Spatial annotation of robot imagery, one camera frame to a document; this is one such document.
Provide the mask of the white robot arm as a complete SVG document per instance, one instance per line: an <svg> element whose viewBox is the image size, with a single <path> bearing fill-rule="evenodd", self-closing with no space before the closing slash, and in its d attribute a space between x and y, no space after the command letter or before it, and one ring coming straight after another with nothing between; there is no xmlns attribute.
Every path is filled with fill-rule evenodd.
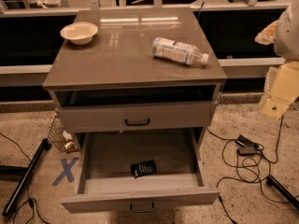
<svg viewBox="0 0 299 224"><path fill-rule="evenodd" d="M277 56L285 63L270 67L264 83L262 113L279 119L299 97L299 0L293 0L277 21L255 37L262 45L274 45Z"/></svg>

